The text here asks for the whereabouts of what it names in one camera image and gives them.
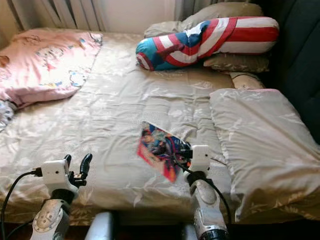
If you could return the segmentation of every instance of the folded blanket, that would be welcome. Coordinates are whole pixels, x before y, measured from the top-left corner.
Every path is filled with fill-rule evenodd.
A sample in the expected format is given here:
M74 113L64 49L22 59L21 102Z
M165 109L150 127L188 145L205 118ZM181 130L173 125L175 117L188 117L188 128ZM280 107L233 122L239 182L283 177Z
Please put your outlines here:
M17 108L75 94L101 45L102 34L89 32L33 29L14 36L0 51L0 131Z
M276 43L279 25L270 17L225 17L184 32L146 38L136 58L147 70L185 67L215 53L262 54Z

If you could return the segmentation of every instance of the comic book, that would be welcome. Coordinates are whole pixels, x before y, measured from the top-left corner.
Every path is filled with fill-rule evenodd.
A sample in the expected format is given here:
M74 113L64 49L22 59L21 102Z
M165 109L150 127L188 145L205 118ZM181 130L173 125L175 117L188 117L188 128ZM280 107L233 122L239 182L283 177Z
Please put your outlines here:
M189 159L182 158L179 155L180 149L187 149L189 147L190 145L187 142L180 140L149 122L142 122L142 133L139 139L137 154L172 183L176 181L181 171L175 161L186 167L190 165Z

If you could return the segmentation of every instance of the pink bedding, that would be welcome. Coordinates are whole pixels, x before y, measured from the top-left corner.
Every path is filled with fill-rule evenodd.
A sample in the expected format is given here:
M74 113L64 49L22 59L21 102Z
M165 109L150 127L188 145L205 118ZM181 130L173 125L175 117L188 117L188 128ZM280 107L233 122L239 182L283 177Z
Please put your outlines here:
M102 34L89 32L33 29L16 35L0 51L0 109L72 96L101 45Z

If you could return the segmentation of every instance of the curtain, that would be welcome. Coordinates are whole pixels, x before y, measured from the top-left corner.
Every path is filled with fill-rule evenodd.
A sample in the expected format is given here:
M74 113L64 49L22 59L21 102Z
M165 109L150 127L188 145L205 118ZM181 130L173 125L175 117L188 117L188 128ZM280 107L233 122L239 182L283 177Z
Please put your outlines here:
M181 21L201 9L221 2L251 2L250 0L175 0L175 20Z
M10 0L23 30L39 27L107 31L104 0Z

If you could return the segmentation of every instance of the dark headboard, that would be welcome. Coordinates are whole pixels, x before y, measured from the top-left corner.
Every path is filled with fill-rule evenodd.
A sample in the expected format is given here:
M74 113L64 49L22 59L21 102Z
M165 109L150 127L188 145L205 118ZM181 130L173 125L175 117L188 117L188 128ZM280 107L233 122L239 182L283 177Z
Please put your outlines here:
M279 89L320 144L320 0L256 0L276 19L280 35L271 52L268 88Z

